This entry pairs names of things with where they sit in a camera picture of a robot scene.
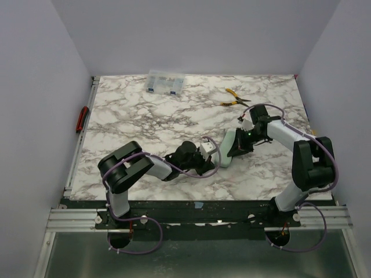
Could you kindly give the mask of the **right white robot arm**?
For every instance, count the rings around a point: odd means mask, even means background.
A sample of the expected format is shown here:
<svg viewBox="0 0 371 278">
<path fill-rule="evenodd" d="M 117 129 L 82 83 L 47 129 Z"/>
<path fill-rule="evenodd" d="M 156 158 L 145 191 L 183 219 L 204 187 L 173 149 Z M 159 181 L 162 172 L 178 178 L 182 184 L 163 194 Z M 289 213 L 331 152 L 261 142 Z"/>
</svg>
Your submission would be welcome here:
<svg viewBox="0 0 371 278">
<path fill-rule="evenodd" d="M 297 209 L 311 194 L 329 191 L 338 181 L 339 171 L 329 138 L 309 135 L 289 124 L 283 115 L 269 115 L 266 107 L 256 104 L 245 109 L 238 118 L 241 126 L 224 137 L 223 159 L 230 162 L 253 152 L 254 146 L 271 141 L 291 151 L 292 181 L 272 201 L 275 210 L 284 213 Z"/>
</svg>

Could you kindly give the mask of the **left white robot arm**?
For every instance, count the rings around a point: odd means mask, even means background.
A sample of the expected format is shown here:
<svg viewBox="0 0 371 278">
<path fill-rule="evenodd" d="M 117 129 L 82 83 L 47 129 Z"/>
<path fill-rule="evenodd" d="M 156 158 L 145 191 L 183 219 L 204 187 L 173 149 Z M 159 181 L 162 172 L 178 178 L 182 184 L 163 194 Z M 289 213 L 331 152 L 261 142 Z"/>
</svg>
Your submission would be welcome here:
<svg viewBox="0 0 371 278">
<path fill-rule="evenodd" d="M 145 152 L 138 142 L 131 141 L 102 158 L 97 167 L 110 214 L 121 218 L 129 212 L 128 191 L 144 175 L 161 181 L 171 181 L 180 174 L 194 178 L 214 175 L 220 164 L 212 162 L 212 155 L 220 154 L 220 149 L 211 138 L 204 139 L 200 146 L 185 141 L 164 157 Z"/>
</svg>

